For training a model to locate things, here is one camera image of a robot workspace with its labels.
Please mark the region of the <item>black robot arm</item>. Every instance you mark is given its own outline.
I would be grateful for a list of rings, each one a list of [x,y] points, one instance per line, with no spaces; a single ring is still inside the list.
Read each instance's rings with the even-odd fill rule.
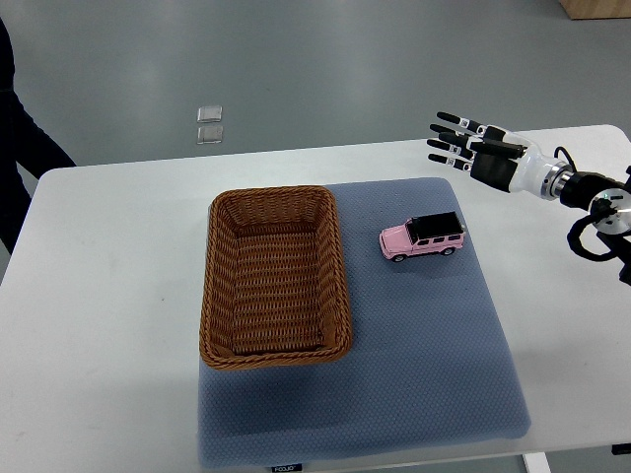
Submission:
[[[569,208],[578,208],[586,215],[577,220],[567,233],[570,249],[592,262],[619,259],[622,269],[618,279],[630,283],[630,182],[619,182],[599,173],[578,171],[569,152],[559,146],[556,158],[565,159],[565,166],[555,178],[552,195]],[[584,247],[582,234],[592,227],[607,252],[594,253]]]

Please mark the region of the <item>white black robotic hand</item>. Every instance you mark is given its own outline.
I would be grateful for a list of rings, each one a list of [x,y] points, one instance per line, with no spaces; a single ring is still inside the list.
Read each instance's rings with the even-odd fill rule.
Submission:
[[[475,120],[439,111],[427,141],[434,163],[469,174],[479,182],[507,193],[525,191],[546,200],[560,195],[563,180],[576,171],[572,162],[544,155],[526,137]]]

